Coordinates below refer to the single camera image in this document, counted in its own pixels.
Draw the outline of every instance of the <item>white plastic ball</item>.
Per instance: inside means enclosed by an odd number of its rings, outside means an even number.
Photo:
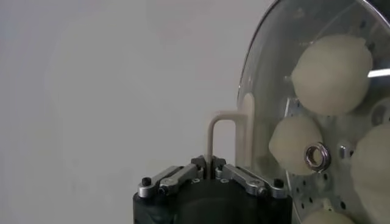
[[[390,123],[373,128],[351,161],[353,186],[375,224],[390,223]]]
[[[372,56],[365,40],[349,35],[323,37],[308,47],[291,74],[302,105],[321,115],[345,114],[364,99]]]
[[[305,150],[310,144],[322,141],[316,124],[308,117],[288,117],[276,126],[269,142],[269,150],[279,165],[296,175],[310,175]]]

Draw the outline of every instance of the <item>hole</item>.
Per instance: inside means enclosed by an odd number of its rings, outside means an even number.
[[[363,20],[363,21],[360,23],[359,28],[360,28],[360,29],[363,29],[363,28],[365,28],[366,25],[367,25],[367,22],[366,22],[365,20]]]
[[[277,188],[283,188],[285,185],[285,182],[281,179],[274,179],[274,186],[277,187]]]
[[[340,202],[340,207],[342,208],[342,209],[346,209],[347,208],[347,206],[346,206],[346,204],[342,201],[342,202]]]
[[[375,44],[374,44],[374,43],[370,43],[370,44],[368,44],[367,48],[368,48],[370,51],[374,51],[374,50],[375,50]]]

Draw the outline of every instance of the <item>perforated metal plate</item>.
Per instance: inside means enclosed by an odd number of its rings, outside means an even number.
[[[389,55],[383,51],[388,51],[389,37],[358,3],[341,10],[317,37],[332,34],[334,29],[346,27],[348,24],[349,34],[366,38],[375,66],[386,66]],[[299,219],[303,220],[309,213],[325,208],[343,213],[355,223],[371,223],[353,190],[350,160],[359,139],[373,126],[389,121],[390,99],[387,98],[390,96],[389,86],[390,77],[372,79],[369,94],[364,102],[355,111],[343,116],[320,116],[304,109],[297,98],[288,98],[285,116],[306,114],[312,117],[320,127],[324,143],[332,155],[332,164],[323,173],[310,176],[286,173]]]

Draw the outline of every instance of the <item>transparent cover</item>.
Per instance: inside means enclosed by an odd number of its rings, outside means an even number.
[[[389,26],[366,1],[281,0],[260,23],[245,61],[238,105],[246,93],[254,95],[251,169],[284,178],[298,222],[319,208],[345,214],[355,223],[390,222],[372,214],[351,174],[359,142],[390,121],[388,68]],[[302,116],[317,126],[331,154],[330,166],[321,173],[289,172],[270,151],[278,124]],[[241,161],[244,155],[238,150],[236,156]],[[304,163],[304,153],[299,156]],[[390,180],[389,173],[383,176]]]

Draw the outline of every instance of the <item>metal eyelet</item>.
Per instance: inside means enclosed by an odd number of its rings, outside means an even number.
[[[315,151],[318,151],[321,155],[321,162],[320,163],[314,159]],[[307,166],[311,170],[313,170],[317,173],[321,173],[322,171],[325,171],[326,169],[328,169],[329,165],[331,163],[331,160],[332,160],[332,158],[330,156],[328,148],[326,148],[326,146],[324,146],[323,143],[321,143],[321,142],[311,144],[305,150],[305,162],[306,162]]]

